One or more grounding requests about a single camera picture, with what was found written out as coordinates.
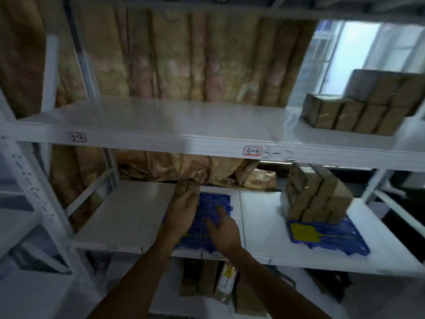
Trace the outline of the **bright window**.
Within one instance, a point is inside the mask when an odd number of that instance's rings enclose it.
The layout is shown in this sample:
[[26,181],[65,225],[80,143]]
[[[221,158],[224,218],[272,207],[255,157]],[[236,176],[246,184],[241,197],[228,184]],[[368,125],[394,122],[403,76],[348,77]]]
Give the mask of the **bright window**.
[[300,107],[307,93],[341,95],[354,69],[425,72],[425,26],[321,20],[288,106]]

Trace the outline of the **stack of brown packages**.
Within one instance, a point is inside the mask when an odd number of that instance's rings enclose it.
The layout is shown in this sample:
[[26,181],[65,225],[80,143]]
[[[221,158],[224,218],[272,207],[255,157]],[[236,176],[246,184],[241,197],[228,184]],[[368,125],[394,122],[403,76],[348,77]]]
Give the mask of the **stack of brown packages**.
[[425,100],[425,73],[355,69],[343,95],[305,96],[301,119],[317,129],[392,136]]
[[295,162],[285,185],[288,221],[338,224],[348,213],[353,194],[329,169]]

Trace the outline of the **small brown cardboard carton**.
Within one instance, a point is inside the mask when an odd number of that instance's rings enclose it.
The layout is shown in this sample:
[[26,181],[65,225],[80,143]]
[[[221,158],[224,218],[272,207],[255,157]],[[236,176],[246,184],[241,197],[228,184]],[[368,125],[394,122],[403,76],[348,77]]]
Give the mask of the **small brown cardboard carton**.
[[186,193],[187,191],[194,190],[195,197],[197,200],[199,200],[200,196],[200,183],[195,181],[189,181],[189,180],[180,180],[176,183],[174,192],[173,192],[173,199],[178,198],[182,194]]

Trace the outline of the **flat brown cardboard box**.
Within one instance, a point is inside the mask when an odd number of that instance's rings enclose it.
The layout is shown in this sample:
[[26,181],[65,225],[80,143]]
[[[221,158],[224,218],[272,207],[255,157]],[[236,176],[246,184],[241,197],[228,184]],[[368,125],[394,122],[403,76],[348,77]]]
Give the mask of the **flat brown cardboard box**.
[[266,318],[269,314],[242,275],[238,276],[233,289],[233,305],[237,315]]

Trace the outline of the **person's right hand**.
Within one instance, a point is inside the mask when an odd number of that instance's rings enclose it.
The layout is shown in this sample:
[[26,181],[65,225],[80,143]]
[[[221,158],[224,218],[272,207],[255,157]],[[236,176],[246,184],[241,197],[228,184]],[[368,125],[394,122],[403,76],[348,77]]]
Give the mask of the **person's right hand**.
[[243,249],[239,227],[221,205],[216,206],[216,214],[219,216],[218,234],[210,235],[210,238],[215,248],[225,257],[231,259]]

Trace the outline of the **white metal shelf rack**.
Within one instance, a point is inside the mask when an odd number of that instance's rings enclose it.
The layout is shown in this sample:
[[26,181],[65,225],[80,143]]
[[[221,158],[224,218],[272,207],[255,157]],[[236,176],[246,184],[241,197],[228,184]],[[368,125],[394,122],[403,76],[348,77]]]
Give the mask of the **white metal shelf rack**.
[[[70,0],[61,1],[64,9]],[[289,5],[269,0],[82,0],[131,9],[204,11],[208,13],[250,13],[291,20],[358,19],[389,23],[425,25],[425,0],[290,0]],[[108,227],[95,222],[93,233],[86,226],[75,235],[67,211],[62,209],[47,178],[52,144],[101,148],[107,169],[97,179],[106,183],[110,193],[120,181],[116,158],[111,149],[142,150],[173,154],[245,158],[244,146],[272,149],[272,162],[317,162],[341,167],[369,167],[384,171],[425,171],[425,122],[413,119],[413,131],[384,139],[372,135],[343,135],[330,131],[314,135],[299,124],[290,108],[263,107],[231,103],[173,101],[142,97],[101,96],[94,81],[94,70],[82,50],[72,11],[66,15],[71,24],[77,59],[87,88],[88,99],[65,107],[53,108],[57,82],[59,39],[47,35],[41,112],[17,119],[0,88],[0,145],[4,157],[17,177],[24,195],[42,213],[58,241],[71,270],[88,286],[92,298],[100,298],[100,287],[87,257],[79,249],[142,251],[142,238],[128,243],[95,243],[92,238],[130,238],[129,234],[107,234]],[[72,143],[69,132],[86,134],[86,143]]]

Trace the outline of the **person's left forearm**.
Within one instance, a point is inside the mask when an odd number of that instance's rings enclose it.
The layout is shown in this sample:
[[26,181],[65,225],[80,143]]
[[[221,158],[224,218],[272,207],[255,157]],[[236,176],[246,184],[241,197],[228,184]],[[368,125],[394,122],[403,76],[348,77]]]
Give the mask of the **person's left forearm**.
[[183,236],[177,228],[167,228],[87,319],[146,319],[175,245]]

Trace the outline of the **person's right forearm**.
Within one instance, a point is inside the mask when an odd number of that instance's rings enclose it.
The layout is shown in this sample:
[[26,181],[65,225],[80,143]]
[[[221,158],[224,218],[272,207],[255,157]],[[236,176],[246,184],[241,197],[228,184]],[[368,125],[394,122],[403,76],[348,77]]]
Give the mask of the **person's right forearm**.
[[222,253],[245,278],[272,319],[332,319],[241,246],[231,247]]

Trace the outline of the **clear packet with yellow label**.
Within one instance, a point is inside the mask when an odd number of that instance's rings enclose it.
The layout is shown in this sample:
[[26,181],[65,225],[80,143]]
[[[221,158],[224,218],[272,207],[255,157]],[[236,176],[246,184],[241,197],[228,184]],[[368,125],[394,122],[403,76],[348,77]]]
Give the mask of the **clear packet with yellow label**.
[[215,300],[225,305],[230,303],[237,275],[236,267],[229,261],[224,262],[213,292]]

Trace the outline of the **tall brown cardboard box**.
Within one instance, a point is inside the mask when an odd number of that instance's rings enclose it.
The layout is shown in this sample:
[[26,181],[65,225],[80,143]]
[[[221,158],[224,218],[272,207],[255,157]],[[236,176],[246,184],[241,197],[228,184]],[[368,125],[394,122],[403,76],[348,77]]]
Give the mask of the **tall brown cardboard box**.
[[219,265],[217,260],[183,258],[179,295],[213,298]]

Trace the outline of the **golden patterned fabric sheet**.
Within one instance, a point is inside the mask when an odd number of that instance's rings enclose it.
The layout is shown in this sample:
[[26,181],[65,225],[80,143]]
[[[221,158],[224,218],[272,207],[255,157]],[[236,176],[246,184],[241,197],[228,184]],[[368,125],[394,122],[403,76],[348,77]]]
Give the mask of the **golden patterned fabric sheet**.
[[[88,99],[72,11],[101,96],[286,107],[319,20],[131,9],[96,1],[0,0],[0,88],[17,119],[41,112],[47,35],[58,36],[53,108]],[[101,148],[52,144],[47,176],[62,209],[107,169]],[[191,180],[276,191],[257,160],[111,149],[122,180]]]

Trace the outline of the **blue plastic grid tray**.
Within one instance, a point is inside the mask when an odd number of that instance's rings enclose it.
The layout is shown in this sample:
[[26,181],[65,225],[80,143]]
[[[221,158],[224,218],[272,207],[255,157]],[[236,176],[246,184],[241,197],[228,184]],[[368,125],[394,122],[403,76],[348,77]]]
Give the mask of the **blue plastic grid tray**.
[[[290,229],[290,225],[292,223],[314,226],[317,232],[321,234],[321,242],[305,243],[295,240]],[[365,257],[370,254],[368,245],[348,216],[341,220],[338,224],[319,222],[306,223],[302,221],[288,220],[286,225],[288,227],[290,240],[295,244],[303,244],[308,246],[310,249],[320,247],[331,251],[341,251],[347,256],[358,254]]]
[[217,251],[213,244],[205,219],[210,219],[215,225],[220,222],[220,217],[216,212],[216,207],[220,205],[231,216],[233,207],[231,197],[228,194],[201,192],[194,220],[185,235],[176,244],[175,248],[184,247],[193,250],[205,250],[208,253]]

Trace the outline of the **yellow paper tag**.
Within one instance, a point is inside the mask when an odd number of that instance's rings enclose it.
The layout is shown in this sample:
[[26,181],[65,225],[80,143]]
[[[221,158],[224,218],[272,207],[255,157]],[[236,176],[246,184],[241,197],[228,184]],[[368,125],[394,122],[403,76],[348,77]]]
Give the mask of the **yellow paper tag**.
[[293,238],[305,243],[320,243],[321,234],[317,232],[316,228],[312,225],[304,225],[300,223],[292,223],[290,229]]

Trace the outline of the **person's left hand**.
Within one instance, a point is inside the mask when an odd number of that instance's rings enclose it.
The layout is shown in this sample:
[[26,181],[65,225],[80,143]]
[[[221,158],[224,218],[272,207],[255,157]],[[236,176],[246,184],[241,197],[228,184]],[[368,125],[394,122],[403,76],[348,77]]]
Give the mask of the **person's left hand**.
[[174,196],[167,208],[163,223],[164,231],[175,241],[179,241],[193,223],[199,203],[199,188],[195,186]]

